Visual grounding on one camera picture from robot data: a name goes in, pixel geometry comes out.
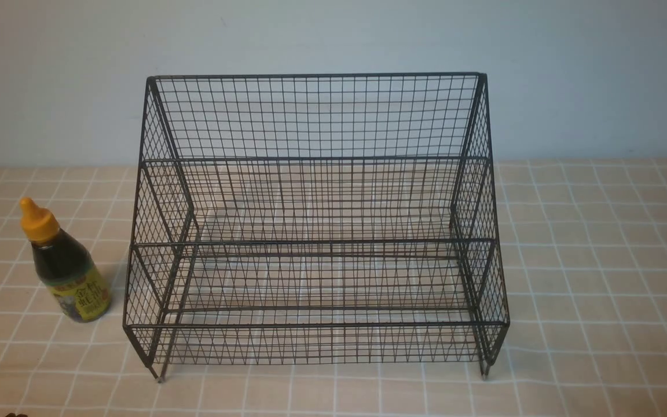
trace white grid pattern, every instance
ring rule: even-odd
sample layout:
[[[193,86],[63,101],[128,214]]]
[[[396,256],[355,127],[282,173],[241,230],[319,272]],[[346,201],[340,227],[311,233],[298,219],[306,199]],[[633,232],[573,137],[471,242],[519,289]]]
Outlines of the white grid pattern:
[[[555,171],[561,173],[556,176],[548,176],[547,172]],[[120,269],[124,269],[124,254],[127,250],[127,242],[129,236],[123,239],[103,239],[103,231],[107,224],[107,219],[101,215],[95,215],[96,211],[90,214],[89,211],[81,211],[80,207],[84,201],[99,201],[108,204],[108,212],[111,213],[109,220],[124,220],[125,216],[113,215],[113,210],[118,204],[126,206],[130,204],[132,199],[129,193],[123,192],[122,189],[130,190],[134,188],[132,169],[56,169],[53,172],[40,171],[32,169],[26,171],[29,176],[21,177],[18,171],[0,170],[0,185],[11,185],[25,190],[30,184],[39,184],[43,182],[52,182],[56,185],[53,188],[53,193],[50,198],[40,198],[39,203],[47,205],[49,203],[68,203],[75,205],[72,208],[72,215],[58,216],[62,224],[75,224],[79,221],[101,221],[100,230],[97,232],[97,238],[94,240],[85,240],[85,242],[93,250],[100,248],[100,245],[114,245],[120,247],[122,250],[122,259],[117,259],[117,256],[111,256],[109,259],[96,259],[98,264],[118,264]],[[86,198],[87,194],[93,190],[95,184],[102,184],[104,182],[118,182],[119,190],[114,195],[90,195],[94,198]],[[415,386],[420,386],[418,393],[411,393],[413,395],[421,396],[423,394],[423,411],[421,415],[431,415],[433,417],[440,417],[439,414],[439,397],[438,393],[432,392],[429,389],[429,383],[432,382],[449,382],[449,383],[463,383],[468,391],[469,404],[464,404],[463,409],[467,409],[467,415],[583,415],[593,412],[593,415],[619,415],[622,412],[632,412],[643,406],[649,406],[648,411],[653,411],[656,415],[667,415],[667,368],[660,369],[660,364],[651,362],[649,360],[665,359],[667,358],[667,291],[652,290],[649,285],[648,278],[639,272],[667,272],[667,244],[664,241],[664,229],[667,227],[667,215],[661,216],[660,211],[667,210],[667,159],[645,159],[645,160],[615,160],[615,161],[596,161],[596,160],[561,160],[561,161],[516,161],[510,163],[499,164],[497,168],[497,193],[498,205],[500,209],[500,228],[505,235],[503,241],[503,249],[505,253],[505,267],[507,287],[509,288],[509,306],[514,312],[513,322],[524,325],[527,330],[536,329],[536,334],[518,334],[513,330],[509,331],[507,341],[504,349],[498,359],[497,364],[493,367],[490,373],[490,378],[487,382],[480,381],[477,376],[479,372],[476,364],[452,364],[450,367],[445,366],[444,370],[434,370],[434,368],[427,368],[426,365],[420,365],[416,371],[408,372],[402,371],[399,373],[397,368],[399,364],[376,364],[373,373],[362,373],[362,375],[342,374],[340,371],[342,365],[333,365],[331,367],[331,374],[316,375],[311,372],[304,372],[304,366],[294,367],[280,367],[278,372],[274,375],[265,374],[261,372],[254,372],[254,367],[182,367],[178,373],[171,372],[166,383],[181,383],[182,377],[198,378],[199,395],[198,398],[193,398],[190,404],[186,404],[186,408],[156,408],[159,404],[159,395],[161,392],[169,389],[169,386],[160,386],[156,390],[152,390],[150,395],[143,395],[136,392],[141,388],[136,385],[137,382],[151,380],[148,370],[142,369],[140,365],[136,365],[135,353],[127,341],[104,341],[100,335],[113,335],[119,329],[117,320],[99,320],[96,324],[85,325],[85,331],[91,332],[88,342],[82,341],[56,341],[56,334],[63,325],[67,324],[66,319],[59,319],[58,324],[53,328],[50,338],[47,341],[24,341],[16,340],[20,324],[26,317],[42,316],[53,317],[60,312],[56,303],[53,303],[51,312],[29,312],[29,307],[35,302],[37,288],[42,288],[42,285],[34,281],[30,284],[11,284],[9,283],[10,275],[15,271],[19,264],[30,264],[29,256],[24,256],[22,251],[26,251],[27,246],[20,251],[19,254],[13,255],[13,259],[6,259],[0,263],[9,263],[10,267],[7,272],[7,277],[2,279],[0,277],[0,291],[3,288],[21,288],[23,291],[32,291],[32,295],[27,301],[27,307],[24,308],[24,314],[17,317],[15,324],[12,326],[10,332],[6,335],[0,336],[0,367],[8,358],[8,351],[14,346],[42,346],[45,350],[39,358],[33,359],[31,366],[24,366],[18,370],[2,370],[0,374],[7,372],[13,375],[26,375],[29,382],[35,375],[56,374],[56,375],[74,375],[71,386],[68,387],[66,395],[63,398],[54,399],[60,401],[62,404],[30,404],[28,401],[30,397],[30,390],[39,390],[37,386],[32,386],[28,383],[21,391],[21,396],[15,403],[2,402],[0,407],[2,410],[10,409],[9,411],[29,412],[30,415],[37,415],[32,410],[48,409],[53,410],[59,415],[68,415],[69,411],[82,412],[84,415],[101,415],[108,416],[111,411],[130,410],[142,411],[149,415],[167,415],[173,412],[172,415],[206,415],[207,412],[227,412],[228,414],[238,415],[402,415],[402,414],[385,414],[386,409],[383,403],[384,397],[397,398],[394,393],[384,393],[383,390],[389,389],[391,385],[383,385],[387,381],[401,381],[413,382]],[[59,198],[62,196],[58,190],[69,185],[78,185],[77,188],[84,189],[82,198]],[[656,193],[651,201],[645,203],[646,199],[650,199],[650,193]],[[543,200],[543,197],[550,196],[551,201]],[[5,230],[5,224],[19,218],[16,210],[15,197],[0,197],[0,205],[11,204],[12,210],[8,211],[6,215],[0,215],[0,242],[3,241],[23,241],[12,237],[2,237],[2,232]],[[527,221],[526,219],[514,217],[518,211],[529,209],[532,211],[534,219]],[[577,214],[582,220],[572,221],[570,219],[563,219],[561,221],[550,219],[556,209],[570,209]],[[589,213],[588,209],[596,209],[595,212]],[[585,234],[580,240],[581,243],[566,243],[564,240],[558,238],[556,229],[551,225],[572,225],[577,222]],[[656,243],[638,244],[637,241],[630,241],[627,230],[622,226],[627,225],[642,225],[650,226],[654,230]],[[615,227],[620,230],[623,243],[591,243],[591,228],[596,227]],[[550,240],[547,243],[528,243],[527,237],[533,237],[532,233],[540,232],[540,228],[549,230]],[[648,253],[660,253],[661,264],[651,264],[650,259],[638,259],[638,256],[633,251],[628,251],[627,255],[629,262],[622,263],[623,259],[609,259],[601,258],[605,251],[616,251],[620,248],[636,249],[645,248]],[[567,258],[571,251],[590,250],[591,259],[576,259]],[[556,273],[558,280],[563,280],[564,290],[558,290],[553,287],[551,291],[545,291],[545,288],[535,288],[535,282],[529,282],[527,273],[532,272],[529,269],[537,269],[545,273]],[[613,274],[617,272],[637,272],[637,276],[642,283],[640,291],[620,292],[619,288],[612,288],[610,280]],[[588,277],[588,280],[595,275],[600,275],[603,287],[598,287],[593,291],[573,291],[571,285],[570,274],[573,274],[575,279],[583,279]],[[122,271],[118,271],[117,275],[122,276]],[[119,293],[122,290],[123,283],[119,279],[113,280],[113,289],[116,290],[113,303],[115,308],[109,312],[108,317],[119,316],[122,314],[122,300]],[[538,300],[557,300],[562,301],[559,306],[548,307],[548,304],[537,303]],[[585,310],[586,306],[581,306],[579,301],[589,300],[604,300],[611,304],[611,315],[604,315],[589,319]],[[524,310],[526,301],[530,302],[530,312]],[[637,317],[629,317],[629,312],[625,312],[622,316],[623,309],[635,307],[640,301],[639,305],[651,306],[651,311],[645,317],[637,319]],[[548,314],[553,314],[556,309],[563,309],[571,312],[570,317],[574,319],[566,319],[566,317],[549,317]],[[0,311],[0,314],[12,314],[13,312]],[[545,334],[545,325],[577,325],[579,332],[577,334],[577,344],[570,343],[572,346],[563,346],[562,348],[551,348],[548,336]],[[622,338],[626,341],[629,348],[627,349],[604,349],[594,351],[590,341],[593,336],[593,330],[588,325],[596,324],[619,324],[623,332]],[[642,340],[644,346],[636,346],[635,341],[640,343],[640,340],[633,340],[628,332],[631,327],[638,325],[646,325],[650,328],[661,329],[662,335],[665,336],[665,341],[662,344],[645,343],[649,340]],[[528,344],[527,338],[535,337],[535,343]],[[72,345],[74,347],[85,348],[84,353],[77,359],[74,359],[71,368],[43,370],[39,367],[44,360],[45,354],[48,353],[51,343],[58,343],[63,346]],[[114,372],[103,372],[100,370],[91,370],[85,367],[85,358],[89,353],[89,348],[92,346],[102,345],[122,345],[126,346],[124,356],[117,359],[122,365]],[[648,346],[653,346],[655,349],[648,349]],[[632,370],[638,372],[641,380],[633,381],[630,378],[623,378],[627,381],[625,383],[610,383],[604,381],[604,377],[608,376],[610,370],[600,369],[598,359],[609,354],[617,354],[620,357],[633,358],[633,363],[637,369]],[[590,379],[575,381],[568,380],[563,367],[566,364],[557,362],[556,358],[559,356],[577,356],[579,359],[589,359],[593,364],[593,370],[590,372]],[[523,358],[537,358],[538,362],[530,364],[528,362],[521,362]],[[108,398],[96,398],[93,406],[71,407],[68,406],[69,399],[74,395],[74,387],[76,386],[76,377],[78,375],[94,375],[106,378],[111,378],[114,385],[109,391]],[[219,404],[217,407],[213,404],[207,404],[203,401],[202,393],[208,383],[219,383],[224,381],[224,378],[237,377],[244,380],[244,388],[242,392],[228,393],[228,404],[236,404],[232,407],[226,407],[224,404]],[[260,378],[288,378],[289,385],[286,389],[280,391],[281,396],[286,396],[283,409],[254,409],[251,410],[246,405],[248,404],[248,386],[250,383],[257,382]],[[294,404],[294,384],[300,381],[312,380],[316,378],[333,378],[333,393],[321,393],[322,396],[333,396],[333,407],[327,410],[306,410],[296,409]],[[342,391],[345,385],[353,382],[376,382],[376,391],[373,392],[373,398],[370,399],[350,399],[342,398]],[[532,398],[527,396],[527,391],[524,388],[528,386],[546,387],[548,390],[542,391],[545,397]],[[583,404],[586,409],[580,409],[576,402],[570,401],[569,393],[574,390],[598,389],[601,391],[600,404]],[[124,398],[119,398],[119,403],[116,402],[118,396],[135,396],[133,402],[129,406]],[[339,407],[339,402],[346,404],[345,409]],[[378,412],[350,412],[351,409],[357,409],[356,401],[373,401],[375,409]],[[551,408],[548,404],[561,404],[561,408]],[[362,409],[365,409],[365,404],[360,404]],[[398,404],[387,404],[388,409],[397,409]]]

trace rack leg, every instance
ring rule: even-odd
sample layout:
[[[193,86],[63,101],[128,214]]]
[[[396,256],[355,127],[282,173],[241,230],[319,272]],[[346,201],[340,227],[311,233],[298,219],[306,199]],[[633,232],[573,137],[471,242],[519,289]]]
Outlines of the rack leg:
[[[162,382],[164,382],[164,378],[163,378],[163,377],[161,377],[161,378],[159,377],[159,374],[157,374],[156,371],[153,370],[153,366],[151,366],[151,367],[147,367],[147,368],[148,368],[148,370],[151,372],[151,375],[153,375],[153,379],[155,379],[156,382],[158,382],[158,383],[162,383]]]
[[[487,361],[480,360],[480,376],[482,377],[482,380],[487,381],[488,380],[488,372],[490,372],[490,364]]]

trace wire grid panel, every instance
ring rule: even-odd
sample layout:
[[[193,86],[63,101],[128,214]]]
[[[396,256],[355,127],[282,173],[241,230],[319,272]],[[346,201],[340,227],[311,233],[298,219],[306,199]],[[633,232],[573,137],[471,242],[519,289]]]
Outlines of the wire grid panel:
[[[159,77],[183,158],[460,155],[478,75]]]
[[[493,364],[484,75],[155,77],[144,119],[124,323],[146,366]]]

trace horizontal rail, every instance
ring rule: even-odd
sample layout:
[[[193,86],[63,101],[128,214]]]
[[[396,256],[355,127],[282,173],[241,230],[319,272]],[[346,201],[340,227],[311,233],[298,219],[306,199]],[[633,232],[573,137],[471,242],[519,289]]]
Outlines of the horizontal rail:
[[[199,156],[199,158],[154,158],[143,159],[141,163],[219,163],[219,162],[330,162],[330,161],[383,161],[396,159],[399,161],[434,161],[434,160],[459,160],[460,155],[424,155],[424,156],[397,156],[397,155],[379,155],[379,156],[246,156],[246,158],[208,158]],[[466,159],[476,161],[487,161],[487,156],[469,156]]]
[[[335,329],[339,327],[372,327],[373,329],[382,327],[466,327],[467,325],[508,325],[503,321],[413,321],[408,323],[286,323],[286,324],[127,324],[126,329],[130,330],[151,330],[151,329],[310,329],[324,328]]]
[[[349,74],[244,74],[244,75],[159,75],[149,79],[249,79],[249,78],[353,78],[358,76],[481,76],[477,72],[433,72],[433,73],[349,73]]]
[[[192,242],[145,242],[135,243],[135,248],[145,247],[174,247],[174,246],[278,246],[278,245],[295,245],[295,246],[311,246],[311,245],[377,245],[389,243],[491,243],[495,239],[487,237],[471,237],[465,239],[381,239],[381,240],[203,240]]]

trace wire rack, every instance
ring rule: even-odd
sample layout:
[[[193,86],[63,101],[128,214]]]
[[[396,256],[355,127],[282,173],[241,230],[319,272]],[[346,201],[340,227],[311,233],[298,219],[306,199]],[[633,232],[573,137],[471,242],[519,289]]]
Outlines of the wire rack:
[[[156,76],[124,328],[169,364],[478,361],[508,330],[485,74]]]

